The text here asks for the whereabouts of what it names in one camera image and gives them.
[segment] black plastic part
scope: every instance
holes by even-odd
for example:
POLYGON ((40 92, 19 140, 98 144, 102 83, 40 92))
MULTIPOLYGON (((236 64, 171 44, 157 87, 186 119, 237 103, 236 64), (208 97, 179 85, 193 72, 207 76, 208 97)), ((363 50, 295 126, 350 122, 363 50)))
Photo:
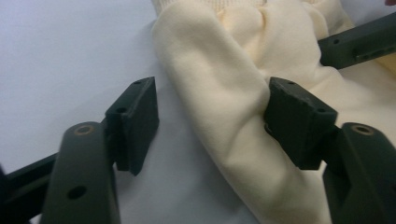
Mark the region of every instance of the black plastic part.
POLYGON ((107 110, 106 138, 117 168, 137 175, 158 125, 154 77, 134 82, 107 110))
POLYGON ((396 13, 318 42, 325 66, 337 69, 396 52, 396 13))
POLYGON ((41 224, 120 223, 102 124, 68 129, 52 171, 41 224))
POLYGON ((396 149, 379 130, 346 123, 338 134, 347 176, 326 168, 333 223, 396 223, 396 149))
POLYGON ((264 114, 266 131, 302 170, 317 170, 317 145, 335 129, 337 112, 309 91, 286 79, 271 77, 271 98, 264 114))
POLYGON ((41 213, 56 154, 9 175, 1 174, 0 223, 26 223, 41 213))

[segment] cream sweater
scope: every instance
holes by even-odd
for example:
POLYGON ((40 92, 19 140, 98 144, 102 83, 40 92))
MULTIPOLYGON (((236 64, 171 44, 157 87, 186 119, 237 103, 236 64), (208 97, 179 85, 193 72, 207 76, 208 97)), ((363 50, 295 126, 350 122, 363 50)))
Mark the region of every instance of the cream sweater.
POLYGON ((265 132, 270 77, 372 125, 396 143, 396 80, 343 78, 317 41, 351 27, 338 0, 152 0, 153 39, 194 129, 261 223, 331 223, 320 172, 302 172, 265 132))

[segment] ribbed cuff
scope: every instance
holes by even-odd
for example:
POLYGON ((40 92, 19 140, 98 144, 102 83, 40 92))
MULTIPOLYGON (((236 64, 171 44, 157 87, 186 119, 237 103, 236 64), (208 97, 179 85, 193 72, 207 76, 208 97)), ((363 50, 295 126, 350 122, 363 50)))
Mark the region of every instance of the ribbed cuff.
MULTIPOLYGON (((190 0, 151 0, 154 5, 157 15, 160 15, 167 7, 175 2, 190 1, 190 0)), ((240 4, 251 4, 255 7, 263 6, 266 0, 194 0, 196 2, 206 3, 211 6, 215 11, 219 12, 226 7, 240 4)))

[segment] white table surface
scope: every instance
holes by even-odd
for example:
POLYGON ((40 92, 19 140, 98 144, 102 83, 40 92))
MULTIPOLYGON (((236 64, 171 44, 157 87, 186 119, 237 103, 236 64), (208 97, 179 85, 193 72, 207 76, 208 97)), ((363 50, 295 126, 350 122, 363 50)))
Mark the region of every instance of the white table surface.
MULTIPOLYGON (((396 11, 343 5, 357 24, 396 11)), ((130 83, 156 77, 160 128, 143 170, 116 172, 122 223, 257 223, 193 134, 155 57, 155 19, 150 1, 1 1, 1 166, 8 174, 57 152, 67 128, 101 121, 130 83)))

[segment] screw hole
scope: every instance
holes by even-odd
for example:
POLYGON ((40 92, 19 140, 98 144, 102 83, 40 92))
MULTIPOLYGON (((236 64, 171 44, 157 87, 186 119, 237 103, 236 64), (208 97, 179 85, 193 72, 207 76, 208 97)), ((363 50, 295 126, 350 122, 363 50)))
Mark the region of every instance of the screw hole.
POLYGON ((121 107, 121 108, 118 108, 116 111, 117 111, 117 113, 122 114, 122 113, 126 112, 126 108, 125 107, 121 107))
POLYGON ((85 135, 91 132, 93 132, 91 125, 82 125, 75 129, 75 135, 85 135))
POLYGON ((364 135, 373 135, 374 131, 373 129, 362 126, 362 125, 353 125, 352 130, 355 131, 356 133, 364 134, 364 135))
POLYGON ((87 188, 85 188, 84 186, 78 186, 69 190, 69 192, 67 193, 67 198, 70 200, 75 200, 84 196, 86 192, 87 188))

